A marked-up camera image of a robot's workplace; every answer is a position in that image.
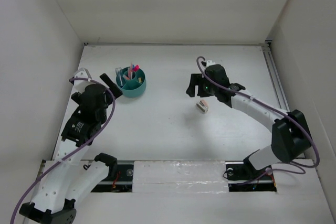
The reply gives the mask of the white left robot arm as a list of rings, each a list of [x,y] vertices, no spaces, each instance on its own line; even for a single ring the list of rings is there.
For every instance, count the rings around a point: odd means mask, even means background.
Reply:
[[[58,156],[27,192],[43,179],[41,190],[30,202],[24,203],[20,199],[14,214],[37,223],[73,223],[76,206],[99,182],[112,180],[117,175],[117,159],[100,153],[75,180],[82,157],[112,119],[113,113],[107,113],[108,107],[115,109],[116,99],[122,96],[122,91],[105,73],[100,79],[101,82],[93,80],[86,69],[81,69],[69,80],[77,89],[71,98],[78,107],[61,133]]]

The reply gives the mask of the thin pink pen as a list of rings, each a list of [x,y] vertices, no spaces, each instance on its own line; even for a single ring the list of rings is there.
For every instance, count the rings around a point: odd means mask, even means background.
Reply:
[[[128,70],[128,77],[130,80],[133,79],[133,63],[130,64],[130,68]]]

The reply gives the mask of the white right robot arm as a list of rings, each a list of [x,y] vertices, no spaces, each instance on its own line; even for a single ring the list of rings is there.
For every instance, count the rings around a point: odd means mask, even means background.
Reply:
[[[243,163],[226,171],[229,180],[255,179],[273,164],[292,164],[313,146],[307,121],[299,110],[276,109],[259,101],[239,83],[231,83],[223,66],[202,61],[201,73],[193,73],[186,90],[189,97],[214,96],[228,107],[245,113],[271,133],[270,145],[244,158]]]

